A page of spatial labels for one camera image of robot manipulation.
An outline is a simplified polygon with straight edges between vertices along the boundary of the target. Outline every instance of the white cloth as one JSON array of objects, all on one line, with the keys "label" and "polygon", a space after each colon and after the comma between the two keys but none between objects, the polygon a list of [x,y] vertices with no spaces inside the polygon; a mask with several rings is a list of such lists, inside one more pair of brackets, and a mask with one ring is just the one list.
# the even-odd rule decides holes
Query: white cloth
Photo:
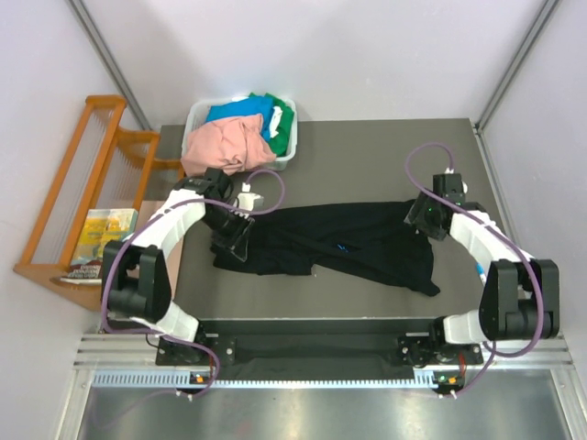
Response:
[{"label": "white cloth", "polygon": [[269,123],[269,136],[271,139],[277,136],[277,126],[282,121],[283,110],[277,105],[273,107],[273,116]]}]

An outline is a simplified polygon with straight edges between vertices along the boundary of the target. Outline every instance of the robotic arm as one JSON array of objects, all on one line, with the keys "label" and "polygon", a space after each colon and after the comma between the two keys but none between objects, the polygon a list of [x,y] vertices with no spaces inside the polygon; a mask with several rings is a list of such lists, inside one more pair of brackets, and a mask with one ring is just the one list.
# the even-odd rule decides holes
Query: robotic arm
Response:
[{"label": "robotic arm", "polygon": [[[537,327],[537,306],[528,273],[518,255],[498,238],[502,232],[477,203],[465,200],[466,185],[460,174],[434,176],[433,193],[476,217],[455,213],[451,208],[421,192],[405,222],[436,240],[451,236],[477,261],[484,285],[479,310],[443,316],[430,329],[433,349],[484,341],[530,339]],[[559,331],[559,270],[547,259],[534,259],[522,251],[537,274],[544,302],[541,338]]]},{"label": "robotic arm", "polygon": [[[248,214],[214,204],[228,201],[232,185],[222,170],[208,169],[203,178],[185,178],[173,187],[165,204],[151,217],[149,227],[133,239],[117,268],[112,267],[113,262],[124,242],[111,241],[105,246],[103,286],[108,273],[116,271],[107,297],[108,310],[162,334],[204,343],[205,333],[198,320],[172,300],[166,260],[188,229],[200,220],[214,231],[212,246],[230,252],[237,259],[247,259],[249,231],[254,220]],[[263,198],[249,190],[250,185],[243,183],[235,206],[252,211],[262,204]],[[194,199],[201,199],[202,203],[194,203]],[[136,267],[138,278],[128,274]]]}]

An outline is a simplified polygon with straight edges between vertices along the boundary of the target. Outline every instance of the pink cloth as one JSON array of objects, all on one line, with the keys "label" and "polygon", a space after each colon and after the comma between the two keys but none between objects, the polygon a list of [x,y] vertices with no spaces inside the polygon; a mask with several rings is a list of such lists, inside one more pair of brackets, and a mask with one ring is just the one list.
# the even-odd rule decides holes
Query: pink cloth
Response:
[{"label": "pink cloth", "polygon": [[225,117],[190,133],[182,165],[188,176],[219,168],[228,175],[251,170],[276,158],[260,135],[261,115]]}]

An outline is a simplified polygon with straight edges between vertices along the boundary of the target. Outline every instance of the black garment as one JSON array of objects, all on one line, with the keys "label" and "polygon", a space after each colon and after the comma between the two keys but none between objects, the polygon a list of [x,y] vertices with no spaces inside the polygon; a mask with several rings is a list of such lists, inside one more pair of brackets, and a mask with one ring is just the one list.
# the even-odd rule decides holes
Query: black garment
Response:
[{"label": "black garment", "polygon": [[310,275],[314,264],[434,296],[428,239],[404,223],[414,201],[287,208],[255,217],[244,263],[220,249],[214,265],[238,272]]}]

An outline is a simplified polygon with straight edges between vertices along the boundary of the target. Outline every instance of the laundry basket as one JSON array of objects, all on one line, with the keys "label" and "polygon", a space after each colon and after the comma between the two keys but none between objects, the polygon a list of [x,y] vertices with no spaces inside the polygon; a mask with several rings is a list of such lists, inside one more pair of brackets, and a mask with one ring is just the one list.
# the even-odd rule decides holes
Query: laundry basket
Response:
[{"label": "laundry basket", "polygon": [[[195,103],[190,109],[190,114],[187,116],[185,123],[185,131],[183,132],[182,156],[187,152],[187,137],[190,133],[201,126],[210,112],[212,105],[224,105],[233,101],[240,101],[246,96],[239,96],[231,99],[208,99]],[[291,99],[282,99],[293,110],[292,132],[290,134],[290,141],[287,145],[285,155],[277,158],[275,161],[266,163],[262,168],[269,170],[282,171],[287,167],[288,162],[294,158],[295,149],[297,146],[297,112],[295,110],[295,103]]]}]

